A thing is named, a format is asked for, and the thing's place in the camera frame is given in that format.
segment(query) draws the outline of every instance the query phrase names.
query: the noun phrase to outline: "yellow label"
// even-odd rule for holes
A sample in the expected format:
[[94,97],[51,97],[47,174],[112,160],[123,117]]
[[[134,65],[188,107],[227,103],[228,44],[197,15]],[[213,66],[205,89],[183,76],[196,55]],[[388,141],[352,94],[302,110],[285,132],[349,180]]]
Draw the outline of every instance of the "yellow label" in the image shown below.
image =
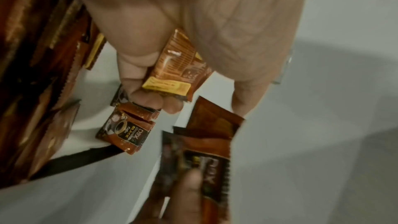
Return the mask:
[[142,87],[145,89],[163,91],[177,95],[187,95],[191,84],[177,80],[160,80],[151,76],[142,85]]
[[195,57],[198,58],[199,60],[203,60],[202,57],[200,56],[200,54],[198,52],[196,52]]

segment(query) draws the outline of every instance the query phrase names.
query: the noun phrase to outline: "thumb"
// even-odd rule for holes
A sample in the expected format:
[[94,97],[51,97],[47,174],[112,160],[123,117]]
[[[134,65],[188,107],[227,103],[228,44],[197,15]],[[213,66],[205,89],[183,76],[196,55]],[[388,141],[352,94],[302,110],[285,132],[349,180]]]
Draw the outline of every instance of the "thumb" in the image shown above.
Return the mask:
[[187,172],[173,189],[163,218],[171,224],[200,224],[201,185],[202,174],[199,170]]
[[232,95],[232,110],[235,114],[245,116],[264,96],[271,82],[255,83],[253,81],[236,81]]

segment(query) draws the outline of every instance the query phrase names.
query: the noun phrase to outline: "hand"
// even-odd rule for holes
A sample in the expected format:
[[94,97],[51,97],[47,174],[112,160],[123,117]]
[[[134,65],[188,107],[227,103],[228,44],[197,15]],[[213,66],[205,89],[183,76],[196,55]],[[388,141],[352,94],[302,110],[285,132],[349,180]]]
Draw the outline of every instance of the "hand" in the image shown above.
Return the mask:
[[182,27],[205,61],[235,80],[232,109],[243,116],[261,100],[289,53],[304,0],[83,0],[118,51],[132,101],[168,113],[172,97],[140,90],[168,37]]
[[167,208],[159,221],[164,196],[155,181],[148,199],[132,224],[200,224],[201,184],[202,175],[199,170],[191,170],[185,174],[174,187]]

